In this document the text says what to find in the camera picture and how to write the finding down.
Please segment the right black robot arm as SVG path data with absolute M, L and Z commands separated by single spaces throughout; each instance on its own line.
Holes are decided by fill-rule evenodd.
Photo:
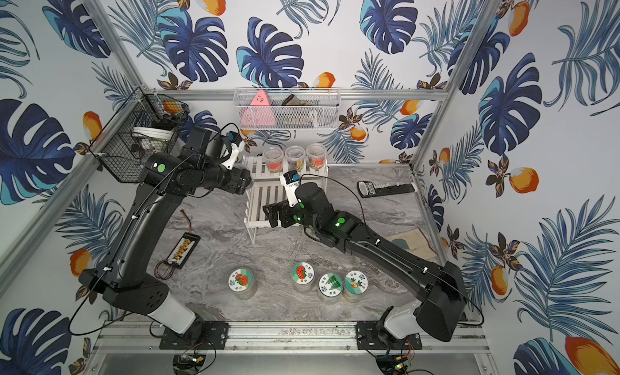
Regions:
M 291 193 L 292 199 L 263 206 L 272 227 L 300 225 L 314 232 L 316 242 L 366 260 L 413 293 L 416 300 L 384 313 L 382 330 L 393 339 L 422 330 L 449 342 L 467 303 L 461 269 L 423 260 L 371 229 L 361 218 L 336 210 L 325 191 L 309 182 Z

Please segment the white slatted wooden shelf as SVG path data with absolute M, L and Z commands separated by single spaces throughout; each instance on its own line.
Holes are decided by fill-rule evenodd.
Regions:
M 284 160 L 282 171 L 271 172 L 262 156 L 246 156 L 243 165 L 250 170 L 253 180 L 252 187 L 245 192 L 247 201 L 244 223 L 250 242 L 255 244 L 258 230 L 270 227 L 263 206 L 288 201 L 282 175 L 289 171 L 289 164 Z

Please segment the clear seed container front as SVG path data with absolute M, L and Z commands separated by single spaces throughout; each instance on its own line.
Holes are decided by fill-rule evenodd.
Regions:
M 263 152 L 266 169 L 270 173 L 281 172 L 284 166 L 284 152 L 280 147 L 270 147 Z

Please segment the jar with tomato lid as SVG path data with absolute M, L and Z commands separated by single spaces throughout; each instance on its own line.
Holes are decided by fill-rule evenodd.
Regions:
M 229 289 L 241 300 L 252 298 L 258 288 L 253 273 L 249 268 L 240 267 L 234 270 L 228 279 Z

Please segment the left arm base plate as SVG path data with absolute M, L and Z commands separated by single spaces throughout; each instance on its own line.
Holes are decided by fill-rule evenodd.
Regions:
M 161 350 L 206 350 L 225 348 L 230 325 L 221 321 L 205 321 L 200 315 L 183 334 L 178 334 L 169 328 L 161 337 Z

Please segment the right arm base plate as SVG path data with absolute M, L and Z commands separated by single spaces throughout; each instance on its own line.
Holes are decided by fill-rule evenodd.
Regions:
M 414 333 L 405 338 L 393 336 L 384 326 L 394 307 L 389 307 L 377 321 L 360 321 L 355 324 L 355 336 L 359 350 L 397 350 L 411 346 L 414 350 L 423 348 L 421 335 Z

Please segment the clear seed container red label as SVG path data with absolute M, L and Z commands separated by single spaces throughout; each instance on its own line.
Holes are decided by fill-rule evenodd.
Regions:
M 310 144 L 306 149 L 310 168 L 320 170 L 326 164 L 326 148 L 320 143 Z

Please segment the clear seed container dark seeds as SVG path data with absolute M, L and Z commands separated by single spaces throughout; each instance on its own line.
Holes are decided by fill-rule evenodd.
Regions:
M 297 171 L 303 173 L 306 169 L 305 165 L 305 149 L 301 146 L 288 147 L 284 152 L 284 157 L 289 171 Z

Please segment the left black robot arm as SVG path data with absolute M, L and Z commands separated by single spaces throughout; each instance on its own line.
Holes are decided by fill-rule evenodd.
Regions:
M 195 126 L 178 155 L 157 152 L 145 162 L 134 202 L 110 251 L 79 281 L 120 310 L 145 315 L 189 341 L 202 338 L 204 321 L 179 302 L 166 283 L 148 272 L 161 235 L 177 208 L 197 189 L 242 195 L 250 171 L 237 167 L 245 142 L 238 128 L 227 134 Z

